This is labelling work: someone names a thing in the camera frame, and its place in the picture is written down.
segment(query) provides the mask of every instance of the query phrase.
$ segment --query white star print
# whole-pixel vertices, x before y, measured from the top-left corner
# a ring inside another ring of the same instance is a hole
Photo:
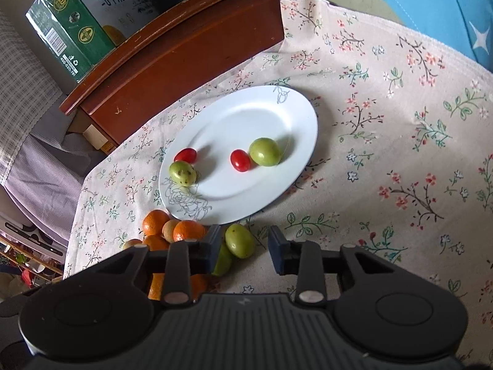
[[[472,27],[472,30],[476,34],[476,43],[474,43],[474,46],[472,46],[472,49],[477,49],[477,48],[483,48],[485,49],[486,53],[490,55],[490,52],[488,51],[488,46],[486,45],[486,38],[488,37],[488,33],[490,32],[490,27],[486,30],[486,32],[481,33],[474,27],[472,22],[469,21],[470,26]]]

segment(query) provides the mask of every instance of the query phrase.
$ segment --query cherry tomato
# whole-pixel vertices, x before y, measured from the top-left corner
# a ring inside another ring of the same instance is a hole
[[[235,150],[233,151],[233,153],[231,153],[229,159],[236,171],[244,173],[251,168],[250,156],[246,151],[240,149]]]
[[[187,147],[186,149],[183,149],[180,153],[178,153],[173,161],[186,161],[189,164],[195,163],[195,160],[197,159],[197,152],[190,148]]]

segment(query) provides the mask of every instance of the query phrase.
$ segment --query table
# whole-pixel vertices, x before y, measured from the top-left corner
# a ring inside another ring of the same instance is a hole
[[[186,0],[106,56],[60,110],[80,107],[118,146],[178,98],[282,39],[279,0]]]
[[[443,44],[325,0],[280,0],[284,41],[179,99],[87,177],[65,276],[120,250],[154,208],[167,146],[219,97],[256,85],[304,94],[319,119],[312,159],[268,207],[241,221],[255,255],[216,288],[293,294],[275,274],[267,226],[324,249],[356,243],[458,296],[458,356],[493,358],[493,75]],[[280,101],[287,96],[279,96]],[[337,297],[327,276],[328,296]]]

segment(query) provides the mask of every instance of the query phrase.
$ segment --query white plate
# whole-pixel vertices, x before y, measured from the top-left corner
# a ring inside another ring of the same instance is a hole
[[[168,147],[159,172],[164,206],[179,220],[203,225],[240,220],[278,198],[308,163],[318,124],[310,102],[295,90],[257,86],[231,93],[190,120]],[[231,152],[248,152],[257,138],[278,142],[284,156],[276,166],[240,173],[230,163]],[[199,173],[191,188],[178,186],[168,169],[186,147],[197,151]]]

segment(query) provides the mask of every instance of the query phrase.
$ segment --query green box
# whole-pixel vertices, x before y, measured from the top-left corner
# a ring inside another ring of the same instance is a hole
[[[36,0],[26,17],[77,82],[115,48],[81,0]]]

